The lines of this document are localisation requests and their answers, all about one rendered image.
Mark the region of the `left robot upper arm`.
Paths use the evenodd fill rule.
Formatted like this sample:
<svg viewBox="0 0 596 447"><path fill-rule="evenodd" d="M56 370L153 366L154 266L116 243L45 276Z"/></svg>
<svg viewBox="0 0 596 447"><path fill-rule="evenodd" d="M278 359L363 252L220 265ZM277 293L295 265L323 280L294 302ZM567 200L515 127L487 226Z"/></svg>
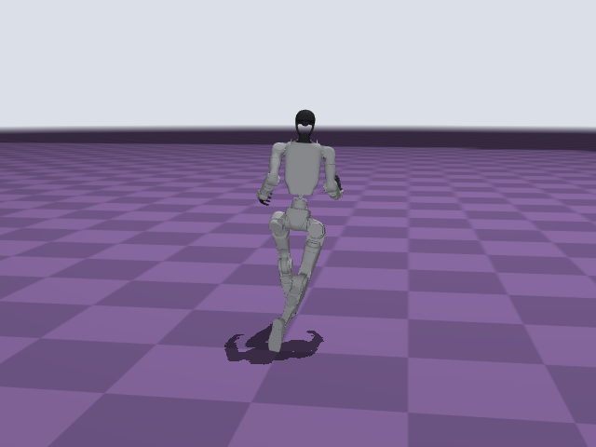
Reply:
<svg viewBox="0 0 596 447"><path fill-rule="evenodd" d="M280 181L278 171L280 169L282 157L285 154L286 143L276 142L273 145L269 159L269 178L267 184L277 186Z"/></svg>

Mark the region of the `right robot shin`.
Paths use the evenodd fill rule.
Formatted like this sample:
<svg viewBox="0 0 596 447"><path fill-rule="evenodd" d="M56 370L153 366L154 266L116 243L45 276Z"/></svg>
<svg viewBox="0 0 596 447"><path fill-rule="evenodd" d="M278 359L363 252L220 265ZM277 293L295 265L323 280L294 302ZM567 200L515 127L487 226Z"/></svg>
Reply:
<svg viewBox="0 0 596 447"><path fill-rule="evenodd" d="M287 299L286 299L284 311L281 316L281 318L283 318L286 321L286 327L291 320L291 316L293 314L295 314L295 312L298 310L301 302L303 301L303 299L305 297L305 292L308 287L308 283L309 283L309 278L305 277L304 281L301 285L301 289L294 288L293 286L291 286L288 296L287 296ZM286 328L285 328L285 330L286 330Z"/></svg>

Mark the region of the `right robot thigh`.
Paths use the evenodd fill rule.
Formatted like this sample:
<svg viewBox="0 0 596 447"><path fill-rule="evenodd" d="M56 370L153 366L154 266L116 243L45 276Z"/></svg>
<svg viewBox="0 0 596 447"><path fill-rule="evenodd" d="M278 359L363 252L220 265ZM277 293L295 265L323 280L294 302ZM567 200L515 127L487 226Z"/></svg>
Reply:
<svg viewBox="0 0 596 447"><path fill-rule="evenodd" d="M305 277L309 278L309 280L311 279L312 273L320 255L325 234L326 231L323 223L312 218L308 218L307 238L301 267L299 273L294 275L291 280L291 285L294 288L301 289L301 285Z"/></svg>

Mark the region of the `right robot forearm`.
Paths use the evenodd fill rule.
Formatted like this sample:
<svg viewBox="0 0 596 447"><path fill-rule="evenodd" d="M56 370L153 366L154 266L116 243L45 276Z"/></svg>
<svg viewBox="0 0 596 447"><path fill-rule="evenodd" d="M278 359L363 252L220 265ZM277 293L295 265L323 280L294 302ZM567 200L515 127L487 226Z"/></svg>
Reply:
<svg viewBox="0 0 596 447"><path fill-rule="evenodd" d="M342 191L339 190L339 187L338 187L338 184L336 181L334 181L334 185L335 185L336 192L331 192L328 194L331 196L331 198L337 200L338 198L342 197L344 191L343 191L343 189L342 189Z"/></svg>

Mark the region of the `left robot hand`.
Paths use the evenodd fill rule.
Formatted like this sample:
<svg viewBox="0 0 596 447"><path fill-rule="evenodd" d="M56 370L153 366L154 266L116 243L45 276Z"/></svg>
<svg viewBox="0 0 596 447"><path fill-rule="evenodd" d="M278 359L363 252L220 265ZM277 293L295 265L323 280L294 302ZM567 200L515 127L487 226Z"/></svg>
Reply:
<svg viewBox="0 0 596 447"><path fill-rule="evenodd" d="M270 195L272 195L272 193L271 193ZM271 196L269 196L268 198L272 198L272 197L271 197ZM258 199L259 199L259 198L258 198ZM261 200L261 199L259 199L259 200L260 200L260 202L261 202L262 204L264 204L264 205L266 205L266 206L269 206L268 204L264 203L264 201L270 202L270 200Z"/></svg>

